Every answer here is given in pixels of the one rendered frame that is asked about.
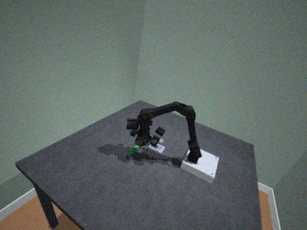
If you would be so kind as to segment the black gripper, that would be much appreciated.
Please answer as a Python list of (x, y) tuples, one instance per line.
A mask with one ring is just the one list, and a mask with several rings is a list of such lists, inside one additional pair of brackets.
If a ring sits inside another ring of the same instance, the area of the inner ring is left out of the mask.
[[(139, 131), (139, 132), (138, 132)], [(130, 132), (130, 134), (131, 134), (131, 136), (133, 136), (133, 137), (135, 137), (135, 135), (136, 134), (138, 134), (138, 133), (140, 133), (141, 135), (142, 134), (145, 134), (146, 135), (146, 137), (147, 137), (147, 143), (149, 143), (149, 141), (150, 141), (150, 144), (151, 145), (153, 145), (154, 147), (158, 144), (158, 142), (159, 142), (159, 137), (157, 137), (157, 136), (153, 136), (153, 138), (151, 137), (151, 135), (150, 135), (150, 133), (149, 133), (149, 131), (147, 131), (147, 132), (142, 132), (139, 128), (137, 128), (137, 130), (132, 130), (131, 132)]]

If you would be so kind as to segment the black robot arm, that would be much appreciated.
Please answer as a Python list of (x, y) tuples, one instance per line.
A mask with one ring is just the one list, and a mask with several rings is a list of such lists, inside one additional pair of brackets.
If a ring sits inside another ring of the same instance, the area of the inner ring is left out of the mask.
[[(127, 119), (127, 130), (137, 130), (139, 128), (142, 132), (149, 131), (149, 125), (152, 126), (152, 119), (155, 116), (163, 115), (166, 113), (170, 113), (172, 111), (177, 111), (181, 115), (186, 117), (189, 133), (190, 133), (190, 141), (188, 141), (188, 146), (190, 149), (190, 153), (188, 158), (189, 162), (197, 163), (199, 158), (201, 158), (201, 150), (196, 138), (196, 128), (195, 128), (195, 120), (196, 120), (196, 112), (191, 105), (185, 105), (180, 102), (172, 102), (167, 105), (163, 105), (157, 108), (144, 108), (140, 111), (137, 119)], [(147, 143), (147, 137), (145, 134), (137, 134), (135, 139), (135, 144), (139, 146), (144, 146)]]

